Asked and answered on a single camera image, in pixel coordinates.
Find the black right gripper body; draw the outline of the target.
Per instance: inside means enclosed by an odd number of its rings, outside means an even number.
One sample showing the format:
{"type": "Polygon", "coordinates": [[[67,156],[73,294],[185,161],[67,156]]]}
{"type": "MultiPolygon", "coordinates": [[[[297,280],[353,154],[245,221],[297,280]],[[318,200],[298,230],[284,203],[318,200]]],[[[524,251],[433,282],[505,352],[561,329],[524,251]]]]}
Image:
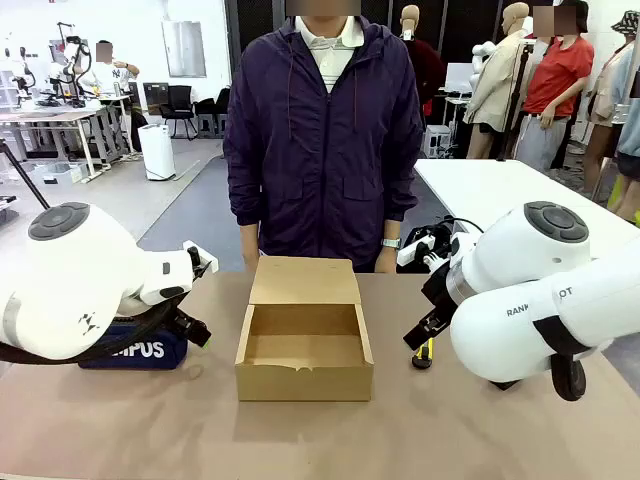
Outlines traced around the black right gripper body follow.
{"type": "Polygon", "coordinates": [[[456,303],[451,298],[446,283],[449,271],[450,262],[446,261],[430,275],[421,289],[433,306],[428,317],[434,321],[450,321],[456,310],[456,303]]]}

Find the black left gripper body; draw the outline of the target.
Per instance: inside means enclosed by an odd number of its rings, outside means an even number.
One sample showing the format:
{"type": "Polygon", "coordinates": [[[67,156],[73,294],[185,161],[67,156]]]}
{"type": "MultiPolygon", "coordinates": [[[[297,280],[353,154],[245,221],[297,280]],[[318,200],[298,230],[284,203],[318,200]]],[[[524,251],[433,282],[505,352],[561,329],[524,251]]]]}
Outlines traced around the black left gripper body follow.
{"type": "Polygon", "coordinates": [[[181,310],[176,311],[176,316],[172,320],[172,332],[180,338],[205,348],[211,339],[211,332],[207,325],[197,320],[181,310]]]}

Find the person's left hand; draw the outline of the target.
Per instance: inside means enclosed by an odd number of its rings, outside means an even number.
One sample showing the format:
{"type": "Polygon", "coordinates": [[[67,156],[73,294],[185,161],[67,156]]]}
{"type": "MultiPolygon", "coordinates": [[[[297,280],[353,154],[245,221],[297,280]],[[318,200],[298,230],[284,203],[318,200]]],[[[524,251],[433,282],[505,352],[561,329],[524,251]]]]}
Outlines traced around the person's left hand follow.
{"type": "Polygon", "coordinates": [[[397,270],[398,250],[392,247],[382,247],[376,259],[374,272],[395,274],[397,270]]]}

